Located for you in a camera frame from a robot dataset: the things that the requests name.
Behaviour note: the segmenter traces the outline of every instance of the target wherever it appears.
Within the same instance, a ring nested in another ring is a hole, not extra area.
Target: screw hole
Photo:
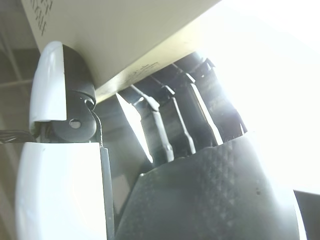
[[[72,127],[73,129],[79,129],[81,127],[81,122],[78,119],[71,119],[69,121],[69,125],[70,127]]]

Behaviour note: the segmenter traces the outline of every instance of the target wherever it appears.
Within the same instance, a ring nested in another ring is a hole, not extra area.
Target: black textured surface
[[[251,137],[162,165],[141,176],[117,240],[297,240],[293,192],[281,199]]]

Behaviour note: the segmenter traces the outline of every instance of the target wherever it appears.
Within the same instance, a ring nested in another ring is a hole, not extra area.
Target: white plastic shell
[[[30,100],[29,129],[35,122],[67,119],[66,85],[63,44],[50,42],[41,53]]]
[[[15,211],[19,240],[106,240],[99,143],[25,143]]]

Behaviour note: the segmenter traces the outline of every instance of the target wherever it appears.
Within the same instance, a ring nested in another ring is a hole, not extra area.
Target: cardboard box
[[[100,102],[193,52],[210,31],[206,15],[198,17],[217,2],[22,0],[22,5],[40,51],[61,41],[84,57]]]

